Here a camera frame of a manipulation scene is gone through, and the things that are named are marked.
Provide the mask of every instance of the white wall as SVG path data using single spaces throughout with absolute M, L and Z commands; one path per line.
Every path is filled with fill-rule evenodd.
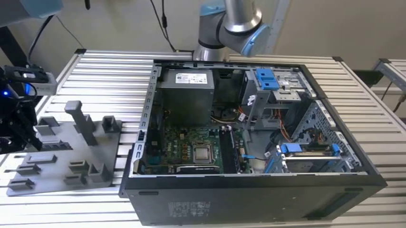
M 291 0 L 275 54 L 340 56 L 352 69 L 406 59 L 405 0 Z
M 160 0 L 153 0 L 159 17 Z M 164 5 L 168 34 L 177 49 L 195 49 L 199 32 L 199 8 L 204 0 L 167 0 Z M 256 0 L 263 21 L 271 22 L 275 0 Z M 64 0 L 59 16 L 87 49 L 125 51 L 171 51 L 159 29 L 148 0 Z M 27 20 L 11 27 L 24 50 L 28 50 L 43 21 Z M 79 45 L 52 19 L 32 55 L 32 61 L 59 74 Z

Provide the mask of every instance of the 3d printed holder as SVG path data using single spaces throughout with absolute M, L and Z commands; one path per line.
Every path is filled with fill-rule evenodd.
M 93 122 L 80 108 L 80 101 L 68 101 L 64 107 L 75 122 L 40 118 L 35 128 L 43 149 L 25 149 L 27 156 L 8 184 L 8 196 L 111 185 L 121 121 L 105 116 Z

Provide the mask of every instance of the power supply label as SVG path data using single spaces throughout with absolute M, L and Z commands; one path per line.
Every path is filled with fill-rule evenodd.
M 177 73 L 175 83 L 207 84 L 207 75 L 206 74 Z
M 210 202 L 169 202 L 169 216 L 177 217 L 207 217 L 210 212 Z

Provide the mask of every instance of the slotted metal table surface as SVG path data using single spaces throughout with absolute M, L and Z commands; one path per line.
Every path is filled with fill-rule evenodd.
M 31 228 L 140 226 L 129 201 L 116 194 L 128 149 L 136 139 L 153 59 L 188 60 L 191 55 L 92 50 L 73 55 L 57 77 L 57 95 L 43 98 L 37 114 L 52 115 L 59 121 L 71 121 L 71 116 L 64 113 L 64 103 L 81 100 L 83 112 L 93 120 L 100 120 L 104 115 L 115 115 L 124 121 L 113 186 L 7 197 L 7 184 L 25 155 L 11 154 L 0 166 L 0 225 Z M 259 56 L 247 59 L 232 55 L 231 61 L 306 64 L 388 187 L 331 222 L 194 227 L 406 227 L 406 127 L 347 65 L 331 57 Z
M 406 59 L 379 59 L 375 70 L 380 71 L 390 81 L 406 92 Z

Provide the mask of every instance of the open computer tower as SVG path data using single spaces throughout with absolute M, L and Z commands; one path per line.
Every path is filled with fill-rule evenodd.
M 119 193 L 143 225 L 331 220 L 384 186 L 304 65 L 155 60 Z

